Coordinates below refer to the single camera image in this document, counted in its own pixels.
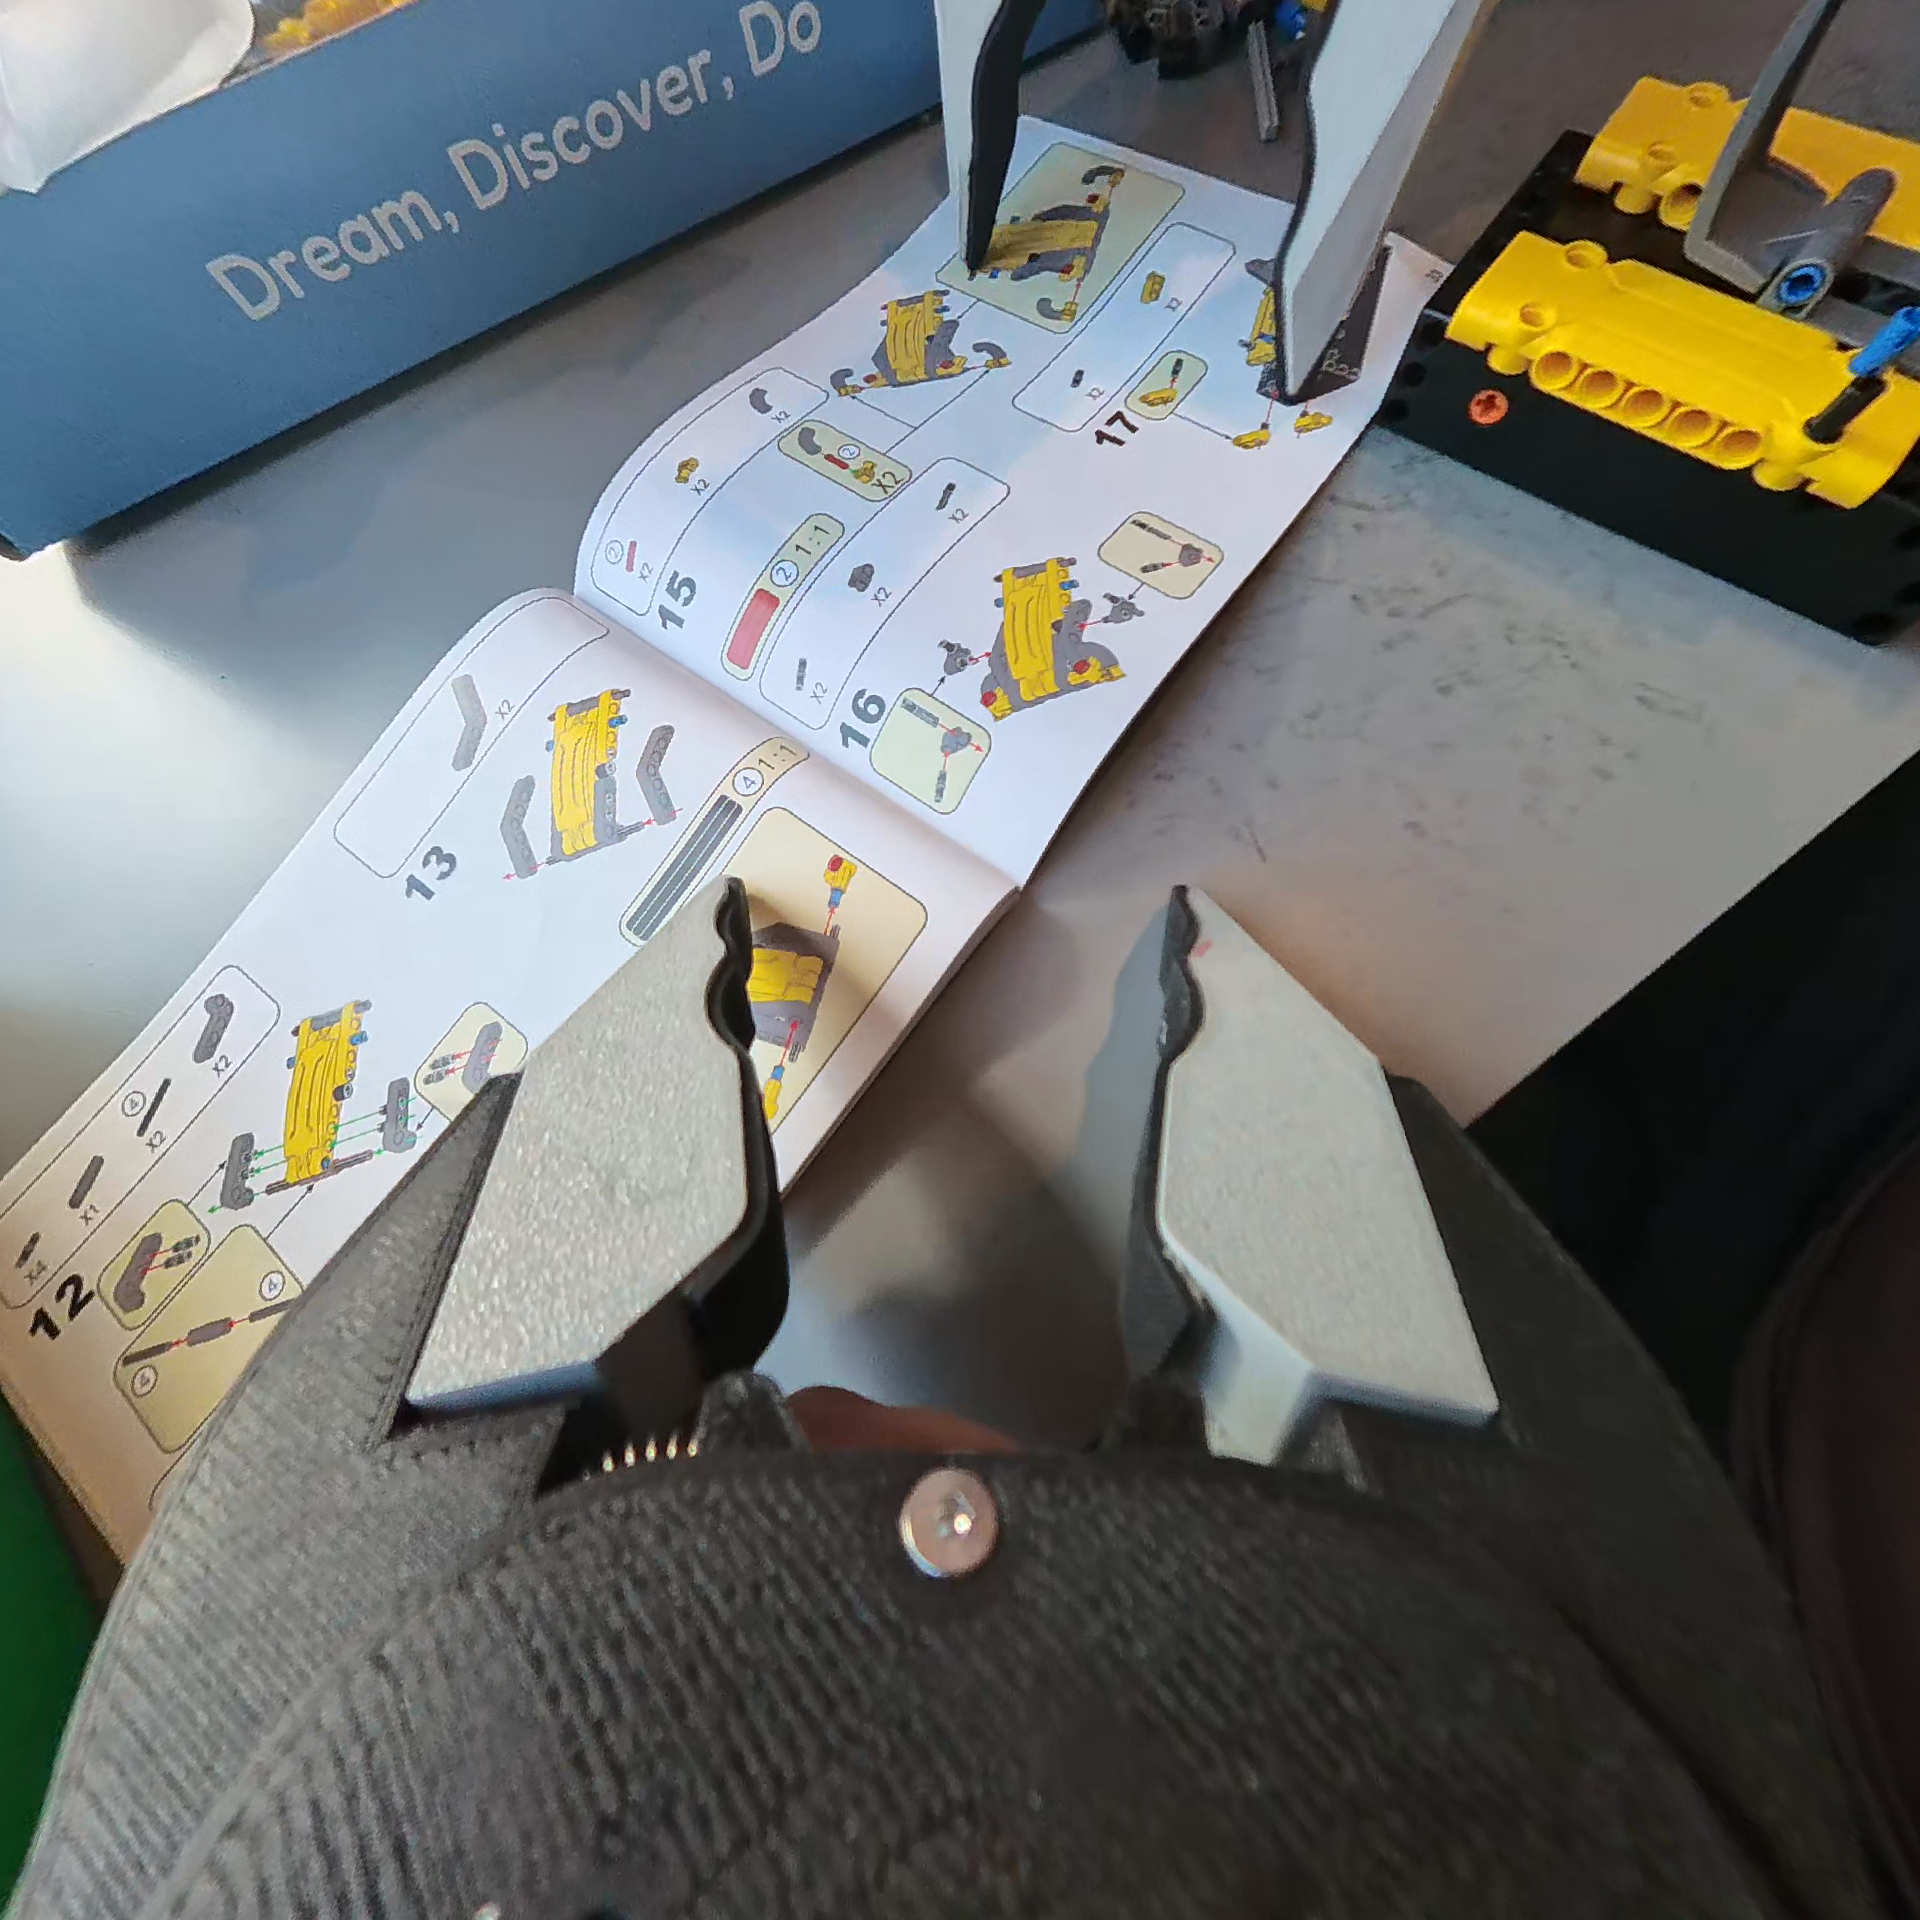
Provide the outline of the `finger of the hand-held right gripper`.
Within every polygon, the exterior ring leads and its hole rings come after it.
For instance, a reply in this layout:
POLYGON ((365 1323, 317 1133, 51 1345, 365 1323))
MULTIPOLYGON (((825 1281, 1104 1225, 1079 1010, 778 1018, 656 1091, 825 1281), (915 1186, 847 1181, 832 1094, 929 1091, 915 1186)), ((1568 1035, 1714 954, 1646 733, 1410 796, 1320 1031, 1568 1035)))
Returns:
POLYGON ((1303 185, 1272 268, 1277 366, 1301 399, 1374 266, 1483 2, 1335 2, 1305 69, 1303 185))
POLYGON ((1018 77, 1042 2, 933 2, 954 245, 979 273, 1018 118, 1018 77))

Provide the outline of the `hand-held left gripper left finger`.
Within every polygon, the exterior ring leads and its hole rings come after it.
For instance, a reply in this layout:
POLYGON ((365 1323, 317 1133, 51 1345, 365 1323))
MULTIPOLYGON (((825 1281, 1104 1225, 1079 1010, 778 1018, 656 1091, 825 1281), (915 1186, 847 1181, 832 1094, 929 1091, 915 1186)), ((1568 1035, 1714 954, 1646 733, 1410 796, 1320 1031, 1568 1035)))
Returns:
POLYGON ((752 911, 719 878, 513 1077, 406 1402, 695 1411, 784 1322, 752 1062, 752 911))

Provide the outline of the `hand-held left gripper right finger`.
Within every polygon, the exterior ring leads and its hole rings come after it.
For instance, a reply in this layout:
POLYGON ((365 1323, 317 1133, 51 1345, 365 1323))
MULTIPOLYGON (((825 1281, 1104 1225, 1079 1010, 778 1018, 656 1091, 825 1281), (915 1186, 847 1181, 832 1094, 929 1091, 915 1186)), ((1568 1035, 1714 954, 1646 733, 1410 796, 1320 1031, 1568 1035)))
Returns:
POLYGON ((1128 1378, 1214 1457, 1277 1462, 1320 1407, 1498 1411, 1385 1068, 1209 893, 1170 892, 1119 1275, 1128 1378))

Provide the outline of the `black and yellow brick assembly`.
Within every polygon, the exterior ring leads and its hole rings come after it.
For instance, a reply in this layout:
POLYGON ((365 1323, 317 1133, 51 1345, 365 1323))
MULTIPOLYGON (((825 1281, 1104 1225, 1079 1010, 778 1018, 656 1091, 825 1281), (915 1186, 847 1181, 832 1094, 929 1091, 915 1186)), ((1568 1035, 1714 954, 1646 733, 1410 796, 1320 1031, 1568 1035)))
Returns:
POLYGON ((1425 297, 1376 421, 1861 644, 1917 615, 1917 149, 1639 79, 1425 297))

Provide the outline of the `instruction booklet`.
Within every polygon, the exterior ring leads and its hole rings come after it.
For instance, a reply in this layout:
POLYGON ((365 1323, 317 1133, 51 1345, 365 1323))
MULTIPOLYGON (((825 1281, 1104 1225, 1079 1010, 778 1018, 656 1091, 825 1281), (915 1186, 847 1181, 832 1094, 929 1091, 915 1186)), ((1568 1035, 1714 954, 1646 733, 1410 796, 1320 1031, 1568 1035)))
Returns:
POLYGON ((326 1260, 719 878, 791 1186, 1376 413, 1437 257, 1285 399, 1279 201, 1023 121, 635 447, 3 1174, 3 1389, 119 1556, 326 1260))

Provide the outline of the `pile of loose brick pieces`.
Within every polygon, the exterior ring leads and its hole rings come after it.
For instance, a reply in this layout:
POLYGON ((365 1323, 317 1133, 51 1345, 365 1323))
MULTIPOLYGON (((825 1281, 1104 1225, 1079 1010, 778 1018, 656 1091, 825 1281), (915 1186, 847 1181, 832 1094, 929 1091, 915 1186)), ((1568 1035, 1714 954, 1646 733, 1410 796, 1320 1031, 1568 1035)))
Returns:
POLYGON ((1101 13, 1134 63, 1160 79, 1189 79, 1242 57, 1255 135, 1275 141, 1281 91, 1312 63, 1329 2, 1104 2, 1101 13))

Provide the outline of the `green plastic bin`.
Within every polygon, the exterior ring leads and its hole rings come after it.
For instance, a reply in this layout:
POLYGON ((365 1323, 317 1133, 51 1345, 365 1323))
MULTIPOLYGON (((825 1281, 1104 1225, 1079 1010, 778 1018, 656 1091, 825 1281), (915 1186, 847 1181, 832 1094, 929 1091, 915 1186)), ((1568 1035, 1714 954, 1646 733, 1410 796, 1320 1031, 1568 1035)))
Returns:
POLYGON ((120 1562, 2 1411, 2 1900, 31 1849, 120 1562))

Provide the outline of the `blue cardboard box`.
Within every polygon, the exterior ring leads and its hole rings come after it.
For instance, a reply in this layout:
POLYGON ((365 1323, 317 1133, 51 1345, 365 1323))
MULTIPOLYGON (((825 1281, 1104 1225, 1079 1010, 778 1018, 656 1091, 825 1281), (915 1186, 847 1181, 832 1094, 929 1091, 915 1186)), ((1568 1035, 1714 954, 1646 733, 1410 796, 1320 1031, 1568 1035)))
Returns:
POLYGON ((933 4, 211 4, 219 86, 62 167, 3 101, 25 557, 938 102, 933 4), (31 171, 34 185, 21 183, 31 171))

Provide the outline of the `white plastic bag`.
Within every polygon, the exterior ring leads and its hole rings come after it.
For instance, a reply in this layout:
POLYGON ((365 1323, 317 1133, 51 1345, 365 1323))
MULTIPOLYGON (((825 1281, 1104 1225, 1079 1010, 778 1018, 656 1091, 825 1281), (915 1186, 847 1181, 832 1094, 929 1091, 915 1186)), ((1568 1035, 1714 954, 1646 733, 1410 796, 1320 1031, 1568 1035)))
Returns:
POLYGON ((249 2, 3 2, 2 187, 37 193, 217 89, 253 31, 249 2))

